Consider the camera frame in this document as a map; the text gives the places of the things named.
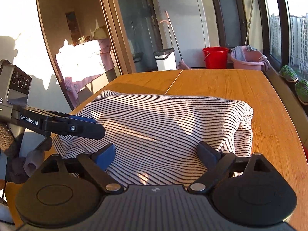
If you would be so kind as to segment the gloved left hand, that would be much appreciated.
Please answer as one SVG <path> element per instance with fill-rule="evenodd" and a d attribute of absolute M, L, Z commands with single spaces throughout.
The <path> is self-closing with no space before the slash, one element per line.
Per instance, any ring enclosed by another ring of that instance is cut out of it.
<path fill-rule="evenodd" d="M 44 162 L 52 147 L 50 137 L 40 136 L 23 127 L 1 123 L 1 180 L 25 183 Z"/>

